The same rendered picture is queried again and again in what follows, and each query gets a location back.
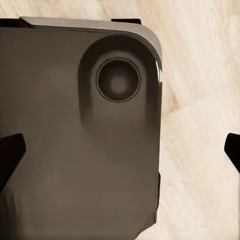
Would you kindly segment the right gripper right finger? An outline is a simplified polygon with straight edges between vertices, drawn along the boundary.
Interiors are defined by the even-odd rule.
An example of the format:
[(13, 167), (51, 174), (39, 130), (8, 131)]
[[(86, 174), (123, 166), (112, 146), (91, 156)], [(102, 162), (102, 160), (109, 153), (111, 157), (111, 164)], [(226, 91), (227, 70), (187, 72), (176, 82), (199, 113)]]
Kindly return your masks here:
[(240, 172), (240, 135), (235, 133), (228, 133), (224, 151), (238, 170)]

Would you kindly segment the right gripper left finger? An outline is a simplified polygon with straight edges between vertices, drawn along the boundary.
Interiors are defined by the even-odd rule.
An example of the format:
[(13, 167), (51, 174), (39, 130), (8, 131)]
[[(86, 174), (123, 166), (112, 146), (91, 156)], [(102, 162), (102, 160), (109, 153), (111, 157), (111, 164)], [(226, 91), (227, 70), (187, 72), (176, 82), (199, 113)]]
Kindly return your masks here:
[(0, 193), (26, 153), (22, 133), (0, 138)]

